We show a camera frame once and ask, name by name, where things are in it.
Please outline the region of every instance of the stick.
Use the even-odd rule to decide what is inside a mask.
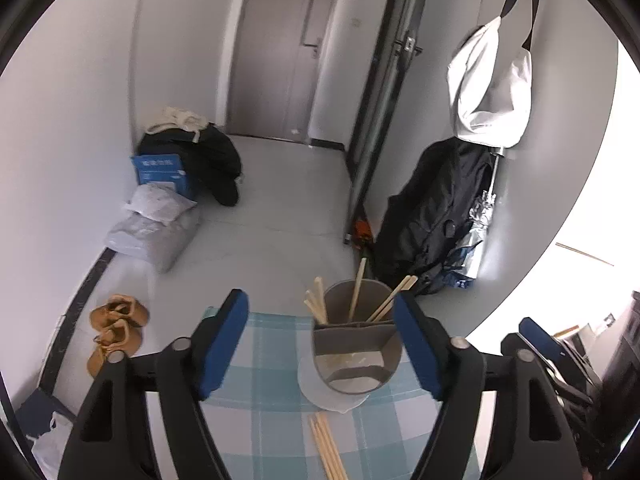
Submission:
[[[398,292],[400,292],[402,290],[402,288],[404,287],[404,284],[406,282],[409,281],[409,279],[411,278],[411,276],[405,276],[402,281],[400,283],[398,283],[398,286],[396,286],[396,288],[393,290],[393,292],[391,294],[389,294],[386,297],[386,300],[382,302],[382,304],[376,309],[376,311],[371,314],[371,316],[369,316],[369,319],[367,319],[367,322],[369,321],[373,321],[376,319],[376,317],[378,316],[378,314],[380,314],[380,312],[382,312],[382,310],[389,304],[391,303],[391,301],[393,300],[393,298],[395,298],[396,294]]]
[[[326,443],[321,436],[318,423],[316,422],[312,414],[309,415],[309,426],[311,426],[311,433],[313,433],[314,435],[316,447],[318,448],[318,454],[320,455],[320,460],[322,461],[322,466],[324,466],[324,471],[326,472],[327,478],[329,480],[339,480],[337,470],[335,469],[334,464],[329,460],[329,450],[327,449]]]
[[[316,318],[316,321],[322,325],[326,325],[326,320],[322,317],[322,314],[316,310],[316,307],[309,300],[305,300],[305,305],[311,311],[311,314]]]
[[[360,260],[360,267],[358,267],[358,273],[356,275],[356,281],[353,284],[353,296],[351,297],[351,306],[349,308],[349,323],[353,321],[353,313],[356,310],[356,304],[358,303],[358,295],[360,294],[360,286],[362,285],[362,277],[364,276],[364,269],[367,266],[367,259]]]
[[[314,283],[316,284],[316,288],[318,289],[318,299],[319,299],[320,310],[324,314],[324,318],[327,320],[327,323],[328,323],[329,317],[326,314],[326,303],[324,302],[324,286],[322,285],[322,278],[320,276],[317,276],[316,279],[314,280]]]
[[[402,288],[402,290],[409,290],[410,288],[412,288],[412,286],[415,285],[415,282],[418,281],[418,277],[417,276],[412,276],[410,277],[407,282],[404,284],[404,287]],[[374,319],[373,321],[380,321],[383,317],[386,316],[386,313],[389,312],[391,310],[391,307],[394,306],[393,303],[389,303],[383,310],[382,312],[380,312],[380,314],[378,314],[376,316],[376,319]]]
[[[313,304],[313,306],[316,308],[318,312],[321,311],[320,302],[318,301],[318,298],[316,298],[315,295],[310,290],[308,290],[305,293],[305,297]]]
[[[338,448],[335,445],[334,436],[331,433],[331,428],[329,427],[329,421],[326,419],[326,414],[324,413],[316,413],[316,419],[318,420],[318,426],[324,431],[325,437],[329,442],[329,450],[334,456],[335,464],[338,466],[340,471],[340,477],[344,480],[348,480],[347,472],[344,469],[344,465],[342,464],[342,459],[340,458],[340,453],[338,453]]]

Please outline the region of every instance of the gray cup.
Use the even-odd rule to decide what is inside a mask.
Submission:
[[[402,343],[389,311],[379,322],[367,322],[391,289],[362,280],[353,322],[348,322],[355,280],[335,283],[324,294],[328,325],[314,321],[314,364],[333,390],[361,395],[383,386],[398,369]]]

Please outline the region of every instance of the cardboard box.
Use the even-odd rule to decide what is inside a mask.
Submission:
[[[182,169],[180,156],[176,153],[167,155],[137,155],[131,160],[138,172],[138,183],[154,182],[167,186],[182,196],[193,199],[193,188],[186,172]]]

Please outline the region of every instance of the white bag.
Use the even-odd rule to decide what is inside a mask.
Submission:
[[[447,70],[455,134],[463,140],[510,148],[517,144],[531,113],[531,33],[500,81],[490,87],[502,18],[517,0],[506,0],[500,16],[466,40]],[[532,24],[538,3],[532,0]],[[485,105],[487,110],[480,109]]]
[[[169,225],[178,216],[196,205],[196,202],[154,182],[136,188],[125,209]]]
[[[147,134],[157,134],[169,128],[180,128],[185,132],[194,132],[192,142],[200,140],[200,131],[209,126],[209,120],[190,110],[167,106],[162,114],[145,129]]]
[[[38,462],[44,476],[47,480],[56,480],[62,462],[62,454],[65,451],[66,441],[69,440],[73,424],[65,416],[53,412],[49,427],[50,430],[38,438],[32,436],[27,436],[27,438],[33,441],[31,453],[33,453],[33,457]]]
[[[188,209],[169,225],[133,213],[114,225],[105,245],[151,263],[158,273],[167,272],[196,234],[199,224],[197,207]]]

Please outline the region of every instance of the black jacket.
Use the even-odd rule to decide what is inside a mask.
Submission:
[[[192,142],[193,132],[171,128],[157,134],[146,134],[138,147],[139,155],[180,155],[184,171],[192,180],[208,189],[222,205],[238,203],[236,178],[242,173],[242,163],[236,147],[213,124],[200,132],[198,142]]]
[[[376,276],[393,288],[414,274],[416,294],[440,290],[442,263],[471,228],[469,210],[491,174],[486,146],[451,137],[424,150],[409,182],[389,197],[374,247]]]

